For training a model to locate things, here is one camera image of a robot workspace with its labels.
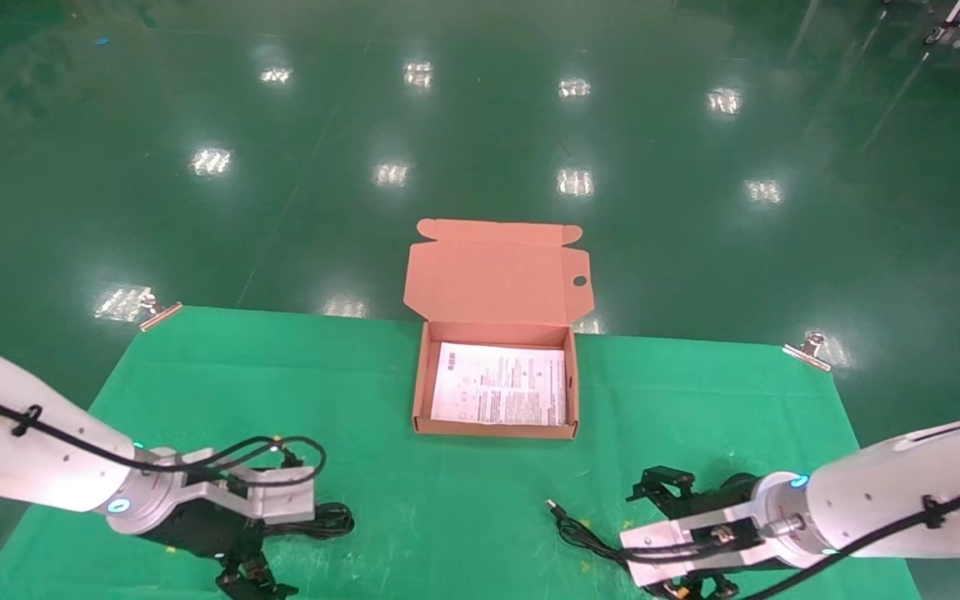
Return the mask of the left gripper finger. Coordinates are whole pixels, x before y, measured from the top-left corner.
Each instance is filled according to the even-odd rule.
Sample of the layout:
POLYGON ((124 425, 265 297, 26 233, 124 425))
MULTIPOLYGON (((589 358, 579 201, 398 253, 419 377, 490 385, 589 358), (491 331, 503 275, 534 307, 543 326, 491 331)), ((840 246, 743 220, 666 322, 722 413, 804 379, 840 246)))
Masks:
POLYGON ((298 595, 297 587, 279 583, 263 553, 225 555, 218 562, 222 571, 214 582, 229 599, 287 599, 298 595))

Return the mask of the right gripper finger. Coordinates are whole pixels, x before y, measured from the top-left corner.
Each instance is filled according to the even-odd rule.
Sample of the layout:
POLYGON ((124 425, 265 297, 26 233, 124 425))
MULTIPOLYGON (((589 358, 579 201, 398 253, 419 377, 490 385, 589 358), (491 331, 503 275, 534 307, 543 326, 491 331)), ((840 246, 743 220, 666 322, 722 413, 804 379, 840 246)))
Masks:
POLYGON ((693 574, 651 585, 651 596, 658 599, 734 599, 740 587, 723 574, 693 574))
POLYGON ((626 503, 647 500, 654 506, 680 503, 692 498, 696 476, 693 473, 671 467, 644 468, 639 478, 630 487, 626 503))

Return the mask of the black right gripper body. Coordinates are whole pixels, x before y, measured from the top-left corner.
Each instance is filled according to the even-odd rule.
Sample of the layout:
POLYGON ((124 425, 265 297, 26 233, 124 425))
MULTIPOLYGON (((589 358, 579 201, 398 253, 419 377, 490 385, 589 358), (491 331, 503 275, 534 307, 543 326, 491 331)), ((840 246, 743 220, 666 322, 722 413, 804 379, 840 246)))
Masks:
POLYGON ((692 497, 692 513, 703 515, 750 502, 759 481, 759 476, 737 473, 717 487, 695 492, 692 497))

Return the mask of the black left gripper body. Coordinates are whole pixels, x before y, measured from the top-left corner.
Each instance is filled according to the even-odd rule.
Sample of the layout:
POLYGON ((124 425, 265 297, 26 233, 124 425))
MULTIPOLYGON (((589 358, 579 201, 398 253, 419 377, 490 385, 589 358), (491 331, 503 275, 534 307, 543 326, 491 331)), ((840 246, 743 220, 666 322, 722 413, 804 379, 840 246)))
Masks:
POLYGON ((214 561, 246 562, 263 554, 264 523, 208 500, 178 504, 138 538, 214 561))

